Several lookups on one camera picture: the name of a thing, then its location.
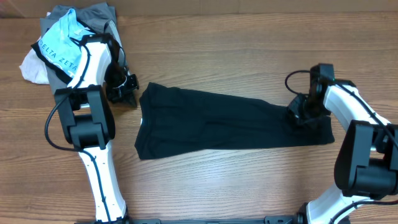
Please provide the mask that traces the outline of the black t-shirt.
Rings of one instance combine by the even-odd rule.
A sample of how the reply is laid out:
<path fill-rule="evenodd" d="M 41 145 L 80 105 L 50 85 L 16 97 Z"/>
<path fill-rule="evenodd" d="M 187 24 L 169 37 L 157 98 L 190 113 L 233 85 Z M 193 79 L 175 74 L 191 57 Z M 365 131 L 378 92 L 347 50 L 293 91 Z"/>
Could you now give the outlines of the black t-shirt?
<path fill-rule="evenodd" d="M 263 100 L 150 83 L 139 99 L 142 123 L 135 141 L 140 159 L 203 149 L 269 149 L 334 142 L 331 119 L 296 125 L 287 108 Z"/>

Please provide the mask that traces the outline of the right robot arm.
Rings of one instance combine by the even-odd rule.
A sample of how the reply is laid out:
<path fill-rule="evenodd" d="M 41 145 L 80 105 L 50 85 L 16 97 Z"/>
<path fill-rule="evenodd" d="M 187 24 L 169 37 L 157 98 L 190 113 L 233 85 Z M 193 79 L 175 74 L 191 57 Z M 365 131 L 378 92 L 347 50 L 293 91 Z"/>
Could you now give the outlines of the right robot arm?
<path fill-rule="evenodd" d="M 396 205 L 397 125 L 377 114 L 350 80 L 335 78 L 332 64 L 307 70 L 310 89 L 297 93 L 287 111 L 295 124 L 314 127 L 331 114 L 346 132 L 334 167 L 334 183 L 282 223 L 349 223 L 362 205 Z"/>

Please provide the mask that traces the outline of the white garment under pile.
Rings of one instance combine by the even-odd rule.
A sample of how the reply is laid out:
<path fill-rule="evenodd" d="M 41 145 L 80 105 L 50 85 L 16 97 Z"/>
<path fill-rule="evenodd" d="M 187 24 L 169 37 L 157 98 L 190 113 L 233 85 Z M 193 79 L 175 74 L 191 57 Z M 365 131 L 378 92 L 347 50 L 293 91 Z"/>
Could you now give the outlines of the white garment under pile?
<path fill-rule="evenodd" d="M 31 49 L 19 66 L 25 80 L 39 85 L 48 85 L 47 69 L 43 61 L 38 58 L 34 49 Z"/>

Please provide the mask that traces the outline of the black folded garment in pile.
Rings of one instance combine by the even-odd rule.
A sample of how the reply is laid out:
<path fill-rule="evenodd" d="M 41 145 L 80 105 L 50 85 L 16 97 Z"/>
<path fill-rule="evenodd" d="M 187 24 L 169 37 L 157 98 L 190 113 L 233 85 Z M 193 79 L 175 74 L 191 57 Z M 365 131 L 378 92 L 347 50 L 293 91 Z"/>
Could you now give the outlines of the black folded garment in pile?
<path fill-rule="evenodd" d="M 54 65 L 53 63 L 51 63 L 49 60 L 47 60 L 41 53 L 40 49 L 39 49 L 39 43 L 36 42 L 34 44 L 31 45 L 32 49 L 34 50 L 34 52 L 36 53 L 36 55 L 38 56 L 39 59 L 41 59 L 41 61 L 44 62 L 44 64 L 51 70 L 53 70 L 55 72 L 55 75 L 57 76 L 57 78 L 59 80 L 61 80 L 62 82 L 64 82 L 65 84 L 69 84 L 72 81 L 72 78 L 69 77 L 61 68 L 59 68 L 58 66 Z"/>

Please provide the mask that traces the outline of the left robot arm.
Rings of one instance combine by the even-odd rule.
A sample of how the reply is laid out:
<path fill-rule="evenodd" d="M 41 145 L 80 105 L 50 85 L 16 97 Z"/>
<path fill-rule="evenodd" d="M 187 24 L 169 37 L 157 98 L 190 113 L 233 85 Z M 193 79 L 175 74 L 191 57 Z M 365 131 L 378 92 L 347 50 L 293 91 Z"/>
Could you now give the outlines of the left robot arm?
<path fill-rule="evenodd" d="M 129 72 L 121 44 L 111 34 L 85 35 L 80 47 L 78 73 L 66 88 L 56 90 L 55 107 L 71 151 L 80 156 L 95 200 L 95 223 L 130 223 L 113 164 L 116 135 L 111 103 L 137 106 L 139 89 Z"/>

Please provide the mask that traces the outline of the light blue folded t-shirt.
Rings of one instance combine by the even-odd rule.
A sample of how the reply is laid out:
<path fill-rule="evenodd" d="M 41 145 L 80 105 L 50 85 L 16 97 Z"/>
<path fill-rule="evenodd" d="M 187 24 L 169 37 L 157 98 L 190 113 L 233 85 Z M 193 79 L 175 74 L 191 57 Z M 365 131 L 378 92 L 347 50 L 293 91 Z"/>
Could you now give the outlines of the light blue folded t-shirt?
<path fill-rule="evenodd" d="M 67 77 L 73 78 L 81 60 L 78 41 L 85 35 L 93 32 L 77 21 L 74 9 L 69 9 L 39 40 L 40 52 Z"/>

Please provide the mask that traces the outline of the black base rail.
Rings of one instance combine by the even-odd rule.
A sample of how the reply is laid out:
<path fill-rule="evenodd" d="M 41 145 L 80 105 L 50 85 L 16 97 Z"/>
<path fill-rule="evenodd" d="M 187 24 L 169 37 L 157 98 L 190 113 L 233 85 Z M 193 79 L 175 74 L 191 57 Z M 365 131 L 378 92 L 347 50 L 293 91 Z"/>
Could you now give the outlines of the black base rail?
<path fill-rule="evenodd" d="M 303 214 L 266 216 L 264 218 L 219 219 L 219 220 L 160 220 L 132 219 L 125 217 L 111 224 L 305 224 L 308 223 Z"/>

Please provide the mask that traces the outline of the grey folded garment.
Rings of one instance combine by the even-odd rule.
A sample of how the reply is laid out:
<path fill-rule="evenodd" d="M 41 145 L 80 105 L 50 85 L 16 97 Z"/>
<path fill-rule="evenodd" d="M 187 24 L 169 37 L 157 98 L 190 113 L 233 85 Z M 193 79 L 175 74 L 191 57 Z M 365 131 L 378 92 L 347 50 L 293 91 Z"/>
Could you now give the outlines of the grey folded garment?
<path fill-rule="evenodd" d="M 41 37 L 44 37 L 47 31 L 56 24 L 61 17 L 63 17 L 70 9 L 75 11 L 76 21 L 80 24 L 79 26 L 87 27 L 90 32 L 95 34 L 110 34 L 114 40 L 110 40 L 109 43 L 110 53 L 119 53 L 117 59 L 114 59 L 109 66 L 105 66 L 107 71 L 104 82 L 106 82 L 110 88 L 119 88 L 126 83 L 128 76 L 128 64 L 126 62 L 125 54 L 121 52 L 121 39 L 118 34 L 116 26 L 116 10 L 113 6 L 109 6 L 107 3 L 99 3 L 86 7 L 83 9 L 77 9 L 71 6 L 55 6 L 51 14 L 45 18 L 40 19 Z M 77 58 L 73 56 L 72 68 L 78 69 L 79 63 L 81 62 L 81 49 L 80 46 L 72 42 L 72 53 L 80 53 Z M 69 82 L 66 75 L 62 75 L 59 69 L 52 69 L 49 65 L 46 65 L 47 75 L 50 83 L 52 93 L 54 94 L 58 89 L 64 89 L 68 87 Z"/>

